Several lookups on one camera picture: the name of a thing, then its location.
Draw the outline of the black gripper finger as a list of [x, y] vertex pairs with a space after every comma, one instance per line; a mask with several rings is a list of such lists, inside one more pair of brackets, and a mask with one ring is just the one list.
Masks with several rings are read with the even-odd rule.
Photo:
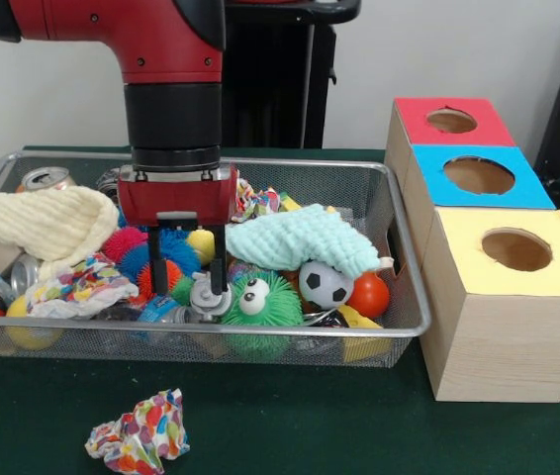
[[214, 295], [221, 296], [228, 291], [225, 226], [211, 226], [209, 230], [215, 242], [215, 257], [210, 264], [211, 289]]
[[164, 296], [168, 293], [167, 264], [160, 250], [160, 228], [151, 229], [151, 281], [152, 291]]

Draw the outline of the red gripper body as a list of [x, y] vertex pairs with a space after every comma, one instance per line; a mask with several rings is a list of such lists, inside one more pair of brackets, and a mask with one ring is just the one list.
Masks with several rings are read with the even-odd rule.
[[147, 172], [123, 166], [118, 198], [127, 222], [134, 226], [186, 220], [202, 227], [222, 226], [234, 214], [237, 181], [233, 166], [189, 172]]

